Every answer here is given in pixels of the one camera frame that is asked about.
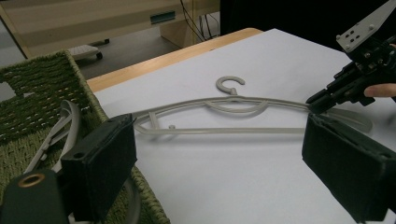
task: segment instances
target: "gray surface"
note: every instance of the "gray surface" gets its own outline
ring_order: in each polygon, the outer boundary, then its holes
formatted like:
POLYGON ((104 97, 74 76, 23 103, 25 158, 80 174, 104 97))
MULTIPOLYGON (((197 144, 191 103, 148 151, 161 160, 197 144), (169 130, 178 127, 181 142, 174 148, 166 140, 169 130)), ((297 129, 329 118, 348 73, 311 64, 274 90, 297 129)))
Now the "gray surface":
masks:
MULTIPOLYGON (((219 12, 208 15, 207 20, 211 34, 219 35, 219 12)), ((205 36, 209 37, 205 20, 204 32, 205 36)), ((105 44, 105 41, 92 43, 103 53, 102 60, 98 61, 93 56, 77 61, 81 73, 86 79, 98 77, 180 49, 180 47, 161 37, 159 27, 110 38, 109 40, 109 44, 105 44)))
MULTIPOLYGON (((0 21, 0 67, 18 63, 24 57, 4 24, 0 21)), ((0 102, 15 96, 15 92, 8 83, 0 83, 0 102)))

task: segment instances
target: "hanger hook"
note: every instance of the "hanger hook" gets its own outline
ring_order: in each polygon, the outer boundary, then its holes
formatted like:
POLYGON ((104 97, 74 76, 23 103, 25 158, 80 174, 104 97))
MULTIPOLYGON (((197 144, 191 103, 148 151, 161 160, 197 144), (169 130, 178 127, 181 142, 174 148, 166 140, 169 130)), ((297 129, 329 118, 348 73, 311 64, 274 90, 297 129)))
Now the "hanger hook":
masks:
POLYGON ((231 94, 231 95, 238 95, 238 93, 236 93, 236 88, 227 88, 227 87, 223 86, 222 83, 223 83, 224 81, 228 81, 228 80, 236 81, 236 82, 238 82, 238 83, 241 84, 241 85, 245 85, 245 80, 242 79, 242 78, 240 78, 240 77, 221 77, 221 78, 219 78, 219 79, 216 81, 216 87, 217 87, 219 90, 224 91, 224 92, 226 92, 226 93, 229 93, 229 94, 231 94))

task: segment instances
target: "wooden table edge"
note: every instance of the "wooden table edge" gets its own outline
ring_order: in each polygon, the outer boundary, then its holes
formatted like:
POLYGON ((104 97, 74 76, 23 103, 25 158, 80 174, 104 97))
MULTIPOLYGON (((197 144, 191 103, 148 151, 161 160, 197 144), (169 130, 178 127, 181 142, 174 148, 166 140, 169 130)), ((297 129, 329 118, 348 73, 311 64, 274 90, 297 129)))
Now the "wooden table edge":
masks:
POLYGON ((261 30, 255 28, 246 28, 231 34, 223 35, 215 39, 208 40, 184 49, 179 49, 162 56, 137 63, 117 71, 110 72, 99 77, 87 80, 93 92, 104 90, 108 87, 120 84, 134 77, 142 76, 146 73, 153 72, 173 63, 178 63, 191 57, 209 52, 212 49, 218 49, 223 46, 232 44, 236 41, 251 37, 262 33, 261 30))

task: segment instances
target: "plastic hanger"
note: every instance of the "plastic hanger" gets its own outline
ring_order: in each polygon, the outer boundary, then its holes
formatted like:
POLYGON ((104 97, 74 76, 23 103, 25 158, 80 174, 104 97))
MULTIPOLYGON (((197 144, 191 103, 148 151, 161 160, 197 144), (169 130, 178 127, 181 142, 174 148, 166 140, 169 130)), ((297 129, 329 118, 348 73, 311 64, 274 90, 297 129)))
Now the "plastic hanger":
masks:
MULTIPOLYGON (((224 113, 251 113, 251 112, 265 112, 265 109, 271 105, 282 105, 285 107, 291 107, 294 109, 300 109, 306 111, 307 114, 310 112, 307 104, 296 103, 292 101, 278 100, 278 99, 270 99, 270 98, 261 98, 261 97, 246 97, 240 96, 237 94, 235 88, 227 88, 223 86, 223 82, 226 80, 233 80, 238 82, 241 85, 245 84, 245 81, 240 77, 221 77, 217 80, 216 86, 219 90, 227 92, 231 94, 231 96, 226 97, 213 97, 213 98, 205 98, 198 100, 190 100, 185 102, 180 102, 176 104, 163 105, 159 107, 154 107, 151 109, 138 111, 133 113, 133 116, 136 118, 134 122, 134 128, 140 133, 144 134, 198 134, 198 133, 304 133, 305 128, 189 128, 189 129, 178 129, 175 126, 171 125, 168 129, 162 128, 160 122, 158 121, 158 117, 161 114, 166 114, 175 112, 180 108, 188 108, 188 107, 196 107, 200 106, 209 106, 218 111, 222 111, 224 113), (253 107, 248 108, 229 108, 225 107, 221 104, 223 103, 247 103, 254 104, 253 107), (150 122, 151 129, 143 127, 142 125, 150 122)), ((338 119, 348 124, 349 126, 364 132, 368 133, 371 131, 373 127, 373 123, 364 117, 363 115, 343 110, 332 108, 327 112, 323 113, 323 115, 338 119)))

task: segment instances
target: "cable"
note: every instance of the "cable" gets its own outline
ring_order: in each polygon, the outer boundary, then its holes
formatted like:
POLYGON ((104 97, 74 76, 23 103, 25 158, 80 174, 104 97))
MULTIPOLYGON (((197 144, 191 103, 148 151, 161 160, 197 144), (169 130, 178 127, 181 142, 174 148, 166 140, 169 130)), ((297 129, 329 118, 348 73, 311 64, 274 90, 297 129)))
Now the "cable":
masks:
POLYGON ((200 34, 205 38, 205 33, 204 33, 204 25, 202 23, 202 16, 199 16, 199 28, 200 28, 200 34))
POLYGON ((214 16, 212 16, 212 14, 209 14, 209 16, 210 16, 211 18, 213 18, 213 20, 215 20, 216 24, 218 25, 218 34, 220 34, 220 25, 219 25, 219 21, 218 21, 214 16))
POLYGON ((180 0, 180 4, 181 4, 181 6, 183 7, 184 19, 186 20, 186 23, 189 25, 190 29, 198 36, 198 38, 199 38, 202 42, 206 41, 205 37, 204 37, 204 36, 201 37, 200 35, 198 35, 198 33, 193 29, 193 27, 191 27, 189 21, 187 20, 186 14, 187 14, 187 16, 190 18, 190 20, 191 20, 192 24, 195 26, 195 28, 196 28, 197 30, 199 30, 199 28, 198 28, 197 25, 195 24, 194 20, 193 20, 192 17, 190 16, 189 12, 188 12, 187 9, 184 7, 183 0, 180 0))
POLYGON ((212 39, 213 36, 210 33, 210 28, 209 28, 209 22, 207 21, 207 16, 205 15, 205 20, 206 20, 206 27, 207 27, 207 32, 209 33, 209 38, 212 39))

